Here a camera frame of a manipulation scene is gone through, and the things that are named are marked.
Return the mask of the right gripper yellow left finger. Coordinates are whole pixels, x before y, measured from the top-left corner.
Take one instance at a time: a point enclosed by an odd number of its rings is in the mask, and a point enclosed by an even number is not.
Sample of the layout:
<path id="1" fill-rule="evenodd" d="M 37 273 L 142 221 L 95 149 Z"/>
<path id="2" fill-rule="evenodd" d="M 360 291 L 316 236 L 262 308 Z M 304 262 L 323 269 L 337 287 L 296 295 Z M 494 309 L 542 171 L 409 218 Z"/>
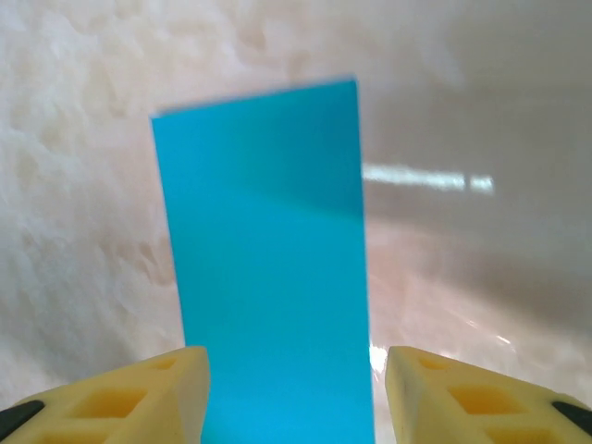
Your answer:
<path id="1" fill-rule="evenodd" d="M 30 395 L 0 411 L 0 444 L 202 444 L 210 391 L 190 346 Z"/>

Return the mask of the blue paper sheet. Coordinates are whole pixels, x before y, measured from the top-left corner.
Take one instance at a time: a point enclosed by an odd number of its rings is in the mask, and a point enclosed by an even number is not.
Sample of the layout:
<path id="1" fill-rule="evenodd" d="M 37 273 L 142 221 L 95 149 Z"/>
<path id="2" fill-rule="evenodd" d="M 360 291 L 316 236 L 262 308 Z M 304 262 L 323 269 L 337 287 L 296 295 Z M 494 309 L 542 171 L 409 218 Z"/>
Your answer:
<path id="1" fill-rule="evenodd" d="M 203 444 L 375 444 L 357 84 L 156 115 Z"/>

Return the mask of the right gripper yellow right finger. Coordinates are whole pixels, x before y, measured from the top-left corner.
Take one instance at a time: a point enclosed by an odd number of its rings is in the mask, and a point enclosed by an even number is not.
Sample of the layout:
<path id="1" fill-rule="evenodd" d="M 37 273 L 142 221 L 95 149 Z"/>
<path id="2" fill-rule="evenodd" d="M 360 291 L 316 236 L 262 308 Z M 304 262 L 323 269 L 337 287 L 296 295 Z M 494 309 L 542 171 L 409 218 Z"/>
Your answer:
<path id="1" fill-rule="evenodd" d="M 592 407 L 549 388 L 407 346 L 388 350 L 397 444 L 592 444 Z"/>

